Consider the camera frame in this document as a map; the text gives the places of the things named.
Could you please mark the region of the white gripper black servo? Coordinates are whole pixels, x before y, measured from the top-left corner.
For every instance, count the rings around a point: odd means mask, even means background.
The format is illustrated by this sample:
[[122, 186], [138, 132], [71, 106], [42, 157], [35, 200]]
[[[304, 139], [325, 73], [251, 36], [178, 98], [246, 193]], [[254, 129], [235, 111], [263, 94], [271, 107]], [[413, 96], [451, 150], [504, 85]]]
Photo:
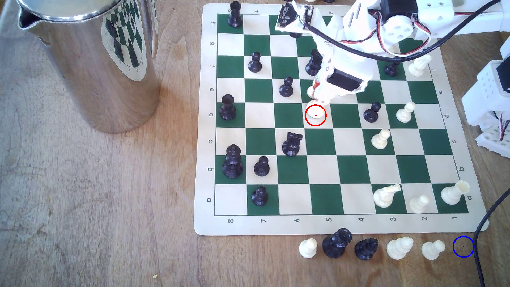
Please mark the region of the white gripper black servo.
[[356, 55], [333, 42], [359, 52], [379, 52], [377, 17], [313, 17], [313, 80], [307, 95], [328, 105], [337, 96], [353, 95], [365, 90], [375, 73], [376, 60]]

